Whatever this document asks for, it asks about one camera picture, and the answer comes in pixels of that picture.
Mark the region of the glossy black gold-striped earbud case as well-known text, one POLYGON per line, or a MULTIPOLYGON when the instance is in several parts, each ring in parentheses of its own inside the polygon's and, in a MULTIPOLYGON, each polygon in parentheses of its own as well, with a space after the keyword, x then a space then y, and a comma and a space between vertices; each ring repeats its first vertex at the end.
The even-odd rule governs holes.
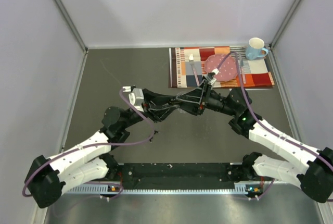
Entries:
POLYGON ((180 108, 182 103, 183 102, 179 101, 176 97, 170 98, 170 100, 168 101, 168 105, 175 107, 175 108, 180 108))

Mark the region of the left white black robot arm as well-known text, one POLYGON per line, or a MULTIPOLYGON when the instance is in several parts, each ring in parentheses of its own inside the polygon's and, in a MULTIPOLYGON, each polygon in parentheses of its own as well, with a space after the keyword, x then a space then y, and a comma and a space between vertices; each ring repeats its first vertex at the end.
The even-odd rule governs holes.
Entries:
POLYGON ((125 86, 119 94, 128 109, 108 107, 102 128, 88 139, 63 153, 49 158, 41 155, 32 162, 22 189, 24 197, 32 197, 39 208, 46 208, 76 186, 101 178, 115 179, 118 168, 109 153, 115 147, 127 145, 127 128, 147 122, 151 134, 136 144, 149 142, 156 133, 153 123, 163 121, 180 106, 176 96, 146 89, 125 86))

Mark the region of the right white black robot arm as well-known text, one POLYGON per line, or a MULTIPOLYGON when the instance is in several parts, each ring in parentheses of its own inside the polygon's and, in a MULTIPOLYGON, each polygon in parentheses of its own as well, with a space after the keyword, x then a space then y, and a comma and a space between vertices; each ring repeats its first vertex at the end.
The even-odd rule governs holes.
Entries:
POLYGON ((247 179, 274 178, 298 187, 316 202, 332 201, 332 149, 320 150, 276 129, 254 113, 244 88, 233 88, 227 97, 223 97, 203 81, 199 87, 176 96, 176 100, 182 110, 195 115, 206 109, 231 115, 229 125, 237 134, 282 157, 282 160, 276 160, 252 153, 242 170, 247 179))

